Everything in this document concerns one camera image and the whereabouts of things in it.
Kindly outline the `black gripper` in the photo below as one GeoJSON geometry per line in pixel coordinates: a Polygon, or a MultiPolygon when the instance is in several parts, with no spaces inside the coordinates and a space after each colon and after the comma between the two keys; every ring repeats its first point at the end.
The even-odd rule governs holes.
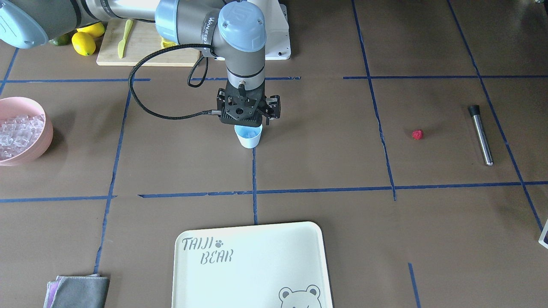
{"type": "Polygon", "coordinates": [[[226,88],[219,89],[217,93],[224,92],[227,95],[246,96],[250,99],[259,101],[258,112],[262,115],[262,119],[266,119],[266,124],[269,124],[270,119],[280,118],[281,103],[280,96],[273,95],[267,97],[265,95],[265,85],[262,84],[258,88],[253,90],[245,90],[243,85],[234,87],[231,84],[227,84],[226,88]]]}

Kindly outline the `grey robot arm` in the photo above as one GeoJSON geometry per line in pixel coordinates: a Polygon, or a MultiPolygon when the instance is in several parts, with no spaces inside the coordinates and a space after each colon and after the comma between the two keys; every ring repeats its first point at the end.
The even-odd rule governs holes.
{"type": "Polygon", "coordinates": [[[176,43],[141,59],[131,70],[128,87],[137,104],[153,116],[170,117],[145,107],[134,90],[137,70],[148,60],[173,50],[192,48],[203,58],[224,58],[227,84],[219,89],[217,108],[198,115],[219,117],[224,124],[259,127],[279,118],[280,97],[265,95],[267,21],[246,0],[3,0],[1,39],[29,49],[75,29],[113,19],[152,21],[158,34],[176,43]]]}

